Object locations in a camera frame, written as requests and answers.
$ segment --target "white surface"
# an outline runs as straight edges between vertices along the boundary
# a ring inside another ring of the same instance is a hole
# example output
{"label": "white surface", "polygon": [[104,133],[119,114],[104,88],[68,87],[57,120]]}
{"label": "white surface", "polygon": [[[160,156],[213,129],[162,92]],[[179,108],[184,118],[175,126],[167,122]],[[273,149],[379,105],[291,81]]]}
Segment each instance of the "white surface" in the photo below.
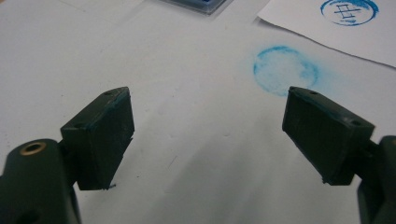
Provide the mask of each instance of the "white surface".
{"label": "white surface", "polygon": [[[333,21],[340,22],[339,20],[341,20],[340,13],[333,13],[336,7],[329,7],[329,4],[324,8],[324,14],[322,15],[320,8],[325,2],[298,0],[291,3],[290,0],[272,0],[258,15],[272,24],[307,36],[330,48],[396,67],[396,45],[394,43],[396,30],[392,28],[396,22],[396,14],[394,13],[396,2],[375,0],[374,2],[379,8],[377,15],[370,21],[355,26],[336,24],[326,18],[326,16],[332,16]],[[373,15],[370,12],[364,13],[359,7],[341,7],[341,9],[360,10],[358,12],[345,12],[347,18],[353,17],[351,20],[369,19]]]}
{"label": "white surface", "polygon": [[359,223],[353,186],[323,185],[281,131],[286,97],[253,76],[272,46],[320,68],[314,87],[396,134],[396,70],[256,18],[234,0],[217,17],[157,1],[0,4],[0,165],[103,91],[128,86],[135,135],[109,191],[83,192],[84,223]]}

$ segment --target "blue circular stamp mark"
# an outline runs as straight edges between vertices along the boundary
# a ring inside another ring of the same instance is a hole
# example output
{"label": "blue circular stamp mark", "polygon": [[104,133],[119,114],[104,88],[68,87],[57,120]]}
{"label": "blue circular stamp mark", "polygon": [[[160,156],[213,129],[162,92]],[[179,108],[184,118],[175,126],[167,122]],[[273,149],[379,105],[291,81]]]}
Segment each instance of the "blue circular stamp mark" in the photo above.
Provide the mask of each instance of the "blue circular stamp mark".
{"label": "blue circular stamp mark", "polygon": [[327,20],[344,26],[362,25],[374,19],[379,11],[371,0],[330,0],[320,10]]}
{"label": "blue circular stamp mark", "polygon": [[276,46],[257,55],[253,66],[256,82],[268,92],[287,96],[290,86],[310,89],[318,81],[318,68],[299,51]]}

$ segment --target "white paper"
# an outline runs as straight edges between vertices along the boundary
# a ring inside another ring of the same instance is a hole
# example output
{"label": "white paper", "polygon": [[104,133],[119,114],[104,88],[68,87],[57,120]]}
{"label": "white paper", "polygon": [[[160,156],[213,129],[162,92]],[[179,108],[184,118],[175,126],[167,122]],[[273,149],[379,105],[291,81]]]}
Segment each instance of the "white paper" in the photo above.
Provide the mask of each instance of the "white paper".
{"label": "white paper", "polygon": [[259,17],[327,47],[396,67],[396,2],[272,0]]}

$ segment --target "blue plastic case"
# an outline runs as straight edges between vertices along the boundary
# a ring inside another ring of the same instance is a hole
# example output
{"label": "blue plastic case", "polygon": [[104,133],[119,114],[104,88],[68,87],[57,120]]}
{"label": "blue plastic case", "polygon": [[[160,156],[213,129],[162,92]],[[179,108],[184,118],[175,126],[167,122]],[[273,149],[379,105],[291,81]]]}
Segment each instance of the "blue plastic case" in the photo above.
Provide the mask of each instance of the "blue plastic case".
{"label": "blue plastic case", "polygon": [[163,0],[188,9],[196,10],[206,15],[212,14],[222,3],[227,0]]}

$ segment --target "black metal part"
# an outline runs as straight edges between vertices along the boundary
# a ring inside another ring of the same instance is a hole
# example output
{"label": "black metal part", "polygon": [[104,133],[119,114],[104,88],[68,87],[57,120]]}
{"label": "black metal part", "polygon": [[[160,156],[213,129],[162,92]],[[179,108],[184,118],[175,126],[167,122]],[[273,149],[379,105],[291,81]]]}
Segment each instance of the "black metal part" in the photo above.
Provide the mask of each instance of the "black metal part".
{"label": "black metal part", "polygon": [[127,87],[97,97],[62,129],[13,149],[0,178],[0,223],[81,223],[73,189],[108,189],[132,140]]}
{"label": "black metal part", "polygon": [[330,185],[354,174],[362,224],[396,223],[396,137],[370,141],[374,125],[323,95],[290,87],[283,131]]}

